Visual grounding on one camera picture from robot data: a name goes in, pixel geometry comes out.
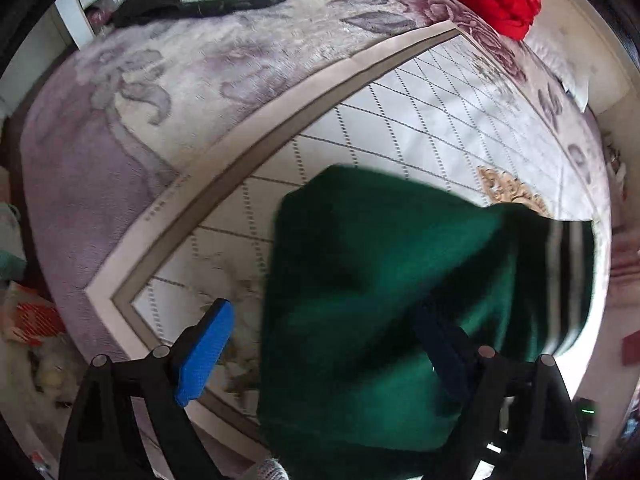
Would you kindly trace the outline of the grey gloved hand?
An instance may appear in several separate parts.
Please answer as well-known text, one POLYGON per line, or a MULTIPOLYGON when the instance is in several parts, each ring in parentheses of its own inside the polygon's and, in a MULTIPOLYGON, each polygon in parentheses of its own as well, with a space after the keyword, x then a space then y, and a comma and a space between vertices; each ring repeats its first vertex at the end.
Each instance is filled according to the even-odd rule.
POLYGON ((283 466, 275 458, 269 457, 250 466, 240 480, 288 480, 289 478, 283 466))

